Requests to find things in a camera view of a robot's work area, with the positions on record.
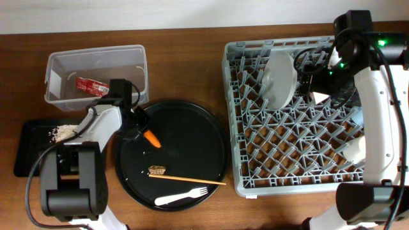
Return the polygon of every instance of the wood grain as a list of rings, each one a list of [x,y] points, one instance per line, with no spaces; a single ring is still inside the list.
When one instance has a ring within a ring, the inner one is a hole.
[[[375,28],[409,34],[409,22],[376,23]],[[309,24],[0,36],[0,229],[36,229],[24,209],[27,179],[13,175],[22,124],[29,119],[85,116],[82,111],[62,112],[45,102],[45,67],[52,52],[144,45],[150,103],[169,98],[197,103],[216,115],[229,133],[221,69],[227,42],[331,34],[331,24]],[[335,201],[333,192],[247,200],[236,194],[230,167],[224,180],[227,185],[204,203],[186,211],[164,213],[141,206],[122,189],[112,153],[107,160],[106,175],[109,206],[131,229],[272,229],[299,224],[307,217],[319,215]],[[35,217],[44,223],[58,224],[56,219],[42,214],[38,189],[35,178],[30,198]],[[401,222],[392,229],[408,227],[408,222]]]

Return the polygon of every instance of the white wall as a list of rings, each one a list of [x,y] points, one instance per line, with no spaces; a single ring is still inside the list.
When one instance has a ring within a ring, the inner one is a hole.
[[[409,20],[409,0],[0,0],[0,34]]]

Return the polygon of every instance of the red package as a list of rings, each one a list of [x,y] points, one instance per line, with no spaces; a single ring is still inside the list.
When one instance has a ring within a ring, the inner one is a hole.
[[[96,80],[77,77],[75,83],[77,84],[77,89],[81,89],[82,91],[91,93],[95,96],[104,96],[109,91],[109,86],[107,84]]]

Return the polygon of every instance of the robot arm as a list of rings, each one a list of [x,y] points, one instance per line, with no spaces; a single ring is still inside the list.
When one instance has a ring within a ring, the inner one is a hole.
[[[407,166],[401,166],[409,164],[403,157],[407,155],[403,145],[408,142],[403,134],[408,132],[409,125],[409,39],[401,33],[373,32],[368,11],[349,11],[338,17],[334,25],[338,40],[334,45],[341,60],[335,61],[337,64],[330,70],[312,76],[307,88],[343,98],[359,98],[366,137],[364,184],[340,184],[336,205],[318,217],[305,220],[303,225],[308,230],[373,227],[389,221],[395,206],[396,216],[391,220],[404,220],[409,217],[409,179],[401,181],[402,171],[408,171]],[[382,51],[383,59],[377,49]],[[393,97],[390,76],[397,100]],[[345,96],[345,89],[351,86],[357,92]]]
[[[62,222],[84,224],[93,229],[127,229],[107,208],[105,148],[118,132],[124,140],[146,137],[160,147],[148,130],[149,117],[136,107],[131,109],[132,83],[110,81],[108,95],[95,100],[88,114],[74,131],[71,141],[50,151],[40,169],[40,195],[44,214]]]

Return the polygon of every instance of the dish rack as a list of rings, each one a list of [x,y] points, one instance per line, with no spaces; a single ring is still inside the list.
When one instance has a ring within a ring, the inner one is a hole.
[[[362,183],[364,162],[347,161],[347,142],[364,135],[352,121],[356,108],[317,105],[298,93],[278,111],[262,99],[263,69],[272,52],[295,57],[301,50],[330,47],[332,36],[231,42],[222,61],[228,104],[235,189],[240,196],[299,194],[336,190],[341,182]],[[301,65],[322,63],[328,54],[311,51]]]

